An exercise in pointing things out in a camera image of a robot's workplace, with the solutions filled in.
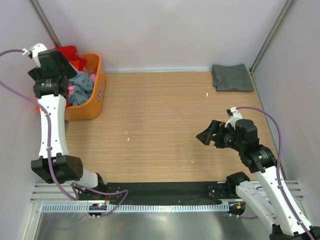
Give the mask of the blue-grey t shirt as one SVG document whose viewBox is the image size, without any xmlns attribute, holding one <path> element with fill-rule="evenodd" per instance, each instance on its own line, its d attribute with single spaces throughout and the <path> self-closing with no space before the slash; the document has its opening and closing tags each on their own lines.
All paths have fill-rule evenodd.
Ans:
<svg viewBox="0 0 320 240">
<path fill-rule="evenodd" d="M 92 96 L 94 83 L 88 73 L 79 72 L 69 79 L 67 101 L 70 106 L 85 104 Z"/>
</svg>

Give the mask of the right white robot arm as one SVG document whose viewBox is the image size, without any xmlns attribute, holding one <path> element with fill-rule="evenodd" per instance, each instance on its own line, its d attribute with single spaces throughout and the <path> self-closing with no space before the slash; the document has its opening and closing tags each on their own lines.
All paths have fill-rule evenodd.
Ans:
<svg viewBox="0 0 320 240">
<path fill-rule="evenodd" d="M 254 174 L 265 194 L 255 188 L 243 172 L 226 178 L 225 192 L 231 198 L 240 197 L 266 225 L 271 240 L 318 240 L 320 228 L 304 215 L 291 195 L 273 152 L 260 144 L 258 129 L 249 119 L 234 124 L 213 120 L 196 138 L 204 145 L 214 143 L 219 149 L 238 152 L 240 160 Z"/>
</svg>

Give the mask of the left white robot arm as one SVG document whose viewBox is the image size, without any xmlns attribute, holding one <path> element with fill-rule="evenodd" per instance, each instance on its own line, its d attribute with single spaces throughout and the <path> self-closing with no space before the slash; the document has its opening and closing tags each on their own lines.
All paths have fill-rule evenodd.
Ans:
<svg viewBox="0 0 320 240">
<path fill-rule="evenodd" d="M 60 51 L 42 43 L 33 45 L 30 54 L 37 66 L 28 74 L 35 81 L 33 91 L 41 118 L 41 145 L 31 169 L 47 184 L 60 187 L 70 182 L 77 194 L 101 200 L 106 194 L 102 177 L 86 170 L 79 157 L 71 156 L 66 142 L 66 96 L 69 79 L 77 72 Z"/>
</svg>

